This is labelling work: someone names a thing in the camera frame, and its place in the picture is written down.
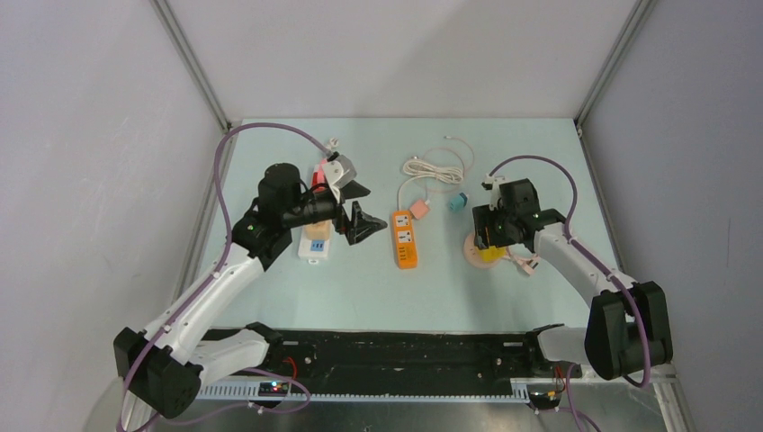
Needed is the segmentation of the yellow cube socket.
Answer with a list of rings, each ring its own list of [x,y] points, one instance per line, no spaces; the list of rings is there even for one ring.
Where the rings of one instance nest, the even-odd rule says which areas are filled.
[[[507,250],[504,247],[489,247],[486,249],[478,249],[478,256],[486,264],[492,264],[502,259]]]

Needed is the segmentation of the pink round power strip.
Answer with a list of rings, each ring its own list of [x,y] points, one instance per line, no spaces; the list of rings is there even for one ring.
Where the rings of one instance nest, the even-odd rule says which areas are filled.
[[[473,245],[473,233],[470,233],[464,240],[462,248],[464,258],[469,264],[479,269],[490,269],[497,266],[505,257],[504,256],[502,259],[495,263],[486,264],[478,256],[477,250],[478,249]]]

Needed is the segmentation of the beige dragon cube adapter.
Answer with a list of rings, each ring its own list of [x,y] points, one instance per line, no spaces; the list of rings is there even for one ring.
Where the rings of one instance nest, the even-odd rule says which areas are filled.
[[[325,241],[330,239],[332,232],[332,222],[324,220],[312,223],[304,227],[304,233],[307,239]]]

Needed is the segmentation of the red cube socket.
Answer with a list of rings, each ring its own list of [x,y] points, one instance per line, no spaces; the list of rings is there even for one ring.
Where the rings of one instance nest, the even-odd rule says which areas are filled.
[[[310,191],[312,193],[318,193],[318,192],[325,191],[327,189],[328,189],[328,183],[327,183],[325,173],[323,172],[322,168],[319,166],[313,172],[313,175],[311,178]]]

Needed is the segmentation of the white multicolour power strip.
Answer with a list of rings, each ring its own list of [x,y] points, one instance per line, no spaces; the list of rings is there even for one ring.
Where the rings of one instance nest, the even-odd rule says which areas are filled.
[[[323,166],[326,163],[327,160],[322,159],[314,166],[313,174],[310,178],[310,187],[326,182],[323,172]],[[332,228],[331,220],[324,220],[302,227],[298,257],[311,265],[317,265],[327,260]]]

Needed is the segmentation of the pink plug adapter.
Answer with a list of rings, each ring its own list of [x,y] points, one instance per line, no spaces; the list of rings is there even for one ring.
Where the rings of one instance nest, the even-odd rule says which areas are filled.
[[[326,159],[322,159],[317,165],[315,165],[315,170],[313,174],[313,180],[312,183],[314,185],[321,185],[325,184],[326,181],[326,175],[324,172],[324,165],[326,165],[328,161]]]

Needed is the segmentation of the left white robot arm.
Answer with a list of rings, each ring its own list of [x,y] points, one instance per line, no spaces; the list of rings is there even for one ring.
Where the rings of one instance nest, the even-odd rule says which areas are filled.
[[[141,331],[123,329],[113,341],[118,374],[128,392],[159,416],[175,419],[202,387],[248,368],[274,374],[283,365],[280,335],[253,323],[233,335],[203,338],[219,315],[292,243],[292,230],[328,221],[350,245],[381,230],[384,220],[365,213],[358,199],[369,189],[355,181],[351,163],[337,158],[323,166],[325,181],[304,186],[299,168],[268,167],[257,196],[236,223],[226,217],[221,257],[159,318]]]

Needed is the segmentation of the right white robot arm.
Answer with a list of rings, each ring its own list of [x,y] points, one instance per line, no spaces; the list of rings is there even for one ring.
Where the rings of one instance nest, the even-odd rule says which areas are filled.
[[[554,325],[537,332],[522,355],[525,369],[548,374],[559,361],[588,365],[605,380],[648,374],[673,359],[667,299],[654,282],[639,283],[602,263],[570,231],[567,217],[544,210],[528,179],[488,176],[487,204],[472,209],[479,251],[522,245],[551,265],[587,304],[583,328]]]

